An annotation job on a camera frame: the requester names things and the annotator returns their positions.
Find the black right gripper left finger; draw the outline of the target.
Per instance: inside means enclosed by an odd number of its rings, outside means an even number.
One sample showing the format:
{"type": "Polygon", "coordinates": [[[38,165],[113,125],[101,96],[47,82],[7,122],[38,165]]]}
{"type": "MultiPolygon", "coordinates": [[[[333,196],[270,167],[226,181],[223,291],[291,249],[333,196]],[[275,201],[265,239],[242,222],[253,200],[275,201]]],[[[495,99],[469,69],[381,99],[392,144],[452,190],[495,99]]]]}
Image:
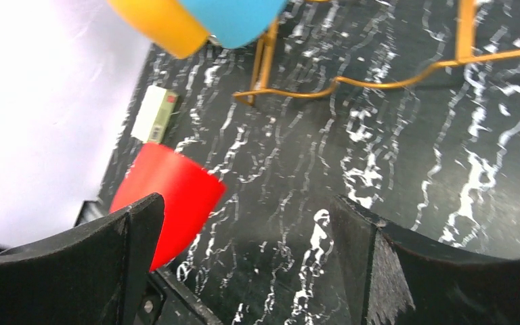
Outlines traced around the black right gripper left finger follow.
{"type": "Polygon", "coordinates": [[[0,324],[132,324],[164,207],[163,197],[153,193],[0,253],[0,324]]]}

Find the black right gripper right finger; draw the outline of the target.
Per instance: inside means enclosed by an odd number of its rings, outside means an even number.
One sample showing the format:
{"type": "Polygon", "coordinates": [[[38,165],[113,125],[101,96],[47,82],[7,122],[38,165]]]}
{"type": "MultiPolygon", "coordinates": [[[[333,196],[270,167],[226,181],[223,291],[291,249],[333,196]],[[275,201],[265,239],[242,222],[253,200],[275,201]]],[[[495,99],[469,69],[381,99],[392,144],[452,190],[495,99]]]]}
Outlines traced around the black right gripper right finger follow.
{"type": "Polygon", "coordinates": [[[520,259],[472,253],[330,202],[353,324],[520,324],[520,259]]]}

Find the red wine glass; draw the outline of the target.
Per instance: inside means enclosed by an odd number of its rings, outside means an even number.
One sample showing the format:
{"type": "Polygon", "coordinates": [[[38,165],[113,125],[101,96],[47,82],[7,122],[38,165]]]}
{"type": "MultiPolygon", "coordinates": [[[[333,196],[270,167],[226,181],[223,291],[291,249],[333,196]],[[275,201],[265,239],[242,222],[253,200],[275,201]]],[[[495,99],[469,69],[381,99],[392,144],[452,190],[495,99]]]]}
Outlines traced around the red wine glass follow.
{"type": "Polygon", "coordinates": [[[198,163],[162,144],[139,151],[110,205],[113,213],[152,193],[164,199],[164,221],[150,271],[176,258],[200,233],[226,185],[198,163]]]}

